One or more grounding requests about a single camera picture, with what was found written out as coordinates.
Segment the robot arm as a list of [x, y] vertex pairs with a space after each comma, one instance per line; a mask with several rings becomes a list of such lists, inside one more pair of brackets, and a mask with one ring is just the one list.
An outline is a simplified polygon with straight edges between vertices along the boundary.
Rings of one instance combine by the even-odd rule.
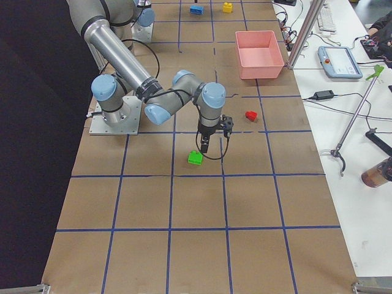
[[145, 114], [156, 124], [169, 120], [188, 102], [198, 110], [196, 145], [202, 154], [208, 152], [210, 137], [221, 130], [230, 138], [234, 123], [222, 114], [226, 90], [220, 83], [201, 81], [187, 70], [173, 77], [172, 87], [164, 90], [157, 78], [139, 63], [120, 39], [116, 28], [129, 23], [149, 26], [154, 21], [150, 1], [69, 1], [72, 23], [84, 41], [93, 46], [115, 69], [114, 75], [99, 75], [91, 90], [100, 103], [102, 116], [124, 113], [124, 102], [118, 96], [120, 86], [129, 86], [145, 104]]
[[132, 24], [138, 24], [141, 27], [148, 27], [154, 23], [155, 13], [151, 8], [150, 0], [135, 0], [135, 9], [132, 16]]

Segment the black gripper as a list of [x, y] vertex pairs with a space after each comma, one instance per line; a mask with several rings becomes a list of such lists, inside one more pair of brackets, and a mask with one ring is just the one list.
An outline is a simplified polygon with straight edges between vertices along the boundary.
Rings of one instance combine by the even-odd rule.
[[216, 130], [223, 130], [224, 137], [229, 138], [232, 134], [233, 119], [230, 116], [221, 115], [217, 119], [206, 119], [199, 117], [198, 120], [198, 131], [200, 132], [200, 152], [207, 153], [209, 148], [210, 136], [213, 135]]

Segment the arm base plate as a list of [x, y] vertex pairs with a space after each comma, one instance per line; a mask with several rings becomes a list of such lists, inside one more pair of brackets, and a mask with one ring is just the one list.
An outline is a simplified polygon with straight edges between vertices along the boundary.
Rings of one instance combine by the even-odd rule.
[[132, 38], [144, 43], [151, 43], [153, 38], [153, 27], [154, 24], [151, 24], [147, 27], [142, 27], [135, 23], [135, 25], [131, 28]]
[[136, 96], [124, 96], [122, 108], [116, 112], [104, 112], [100, 104], [96, 104], [91, 120], [91, 135], [137, 135], [141, 117], [142, 102]]

